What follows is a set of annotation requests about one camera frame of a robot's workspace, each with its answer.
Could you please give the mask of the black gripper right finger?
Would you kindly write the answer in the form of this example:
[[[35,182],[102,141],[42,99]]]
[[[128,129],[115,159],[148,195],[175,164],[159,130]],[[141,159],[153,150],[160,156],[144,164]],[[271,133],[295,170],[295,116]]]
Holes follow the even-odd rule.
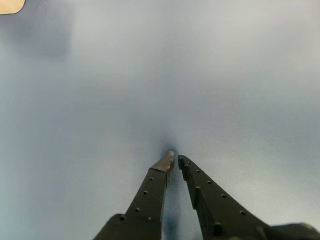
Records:
[[[204,240],[270,240],[269,226],[255,217],[184,155],[178,166],[186,181]]]

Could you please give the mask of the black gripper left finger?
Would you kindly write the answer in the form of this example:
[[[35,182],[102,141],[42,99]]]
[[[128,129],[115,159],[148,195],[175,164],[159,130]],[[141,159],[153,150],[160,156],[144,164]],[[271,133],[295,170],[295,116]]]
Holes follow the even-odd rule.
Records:
[[[115,214],[96,235],[96,240],[160,240],[166,189],[174,169],[169,151],[151,166],[129,208]]]

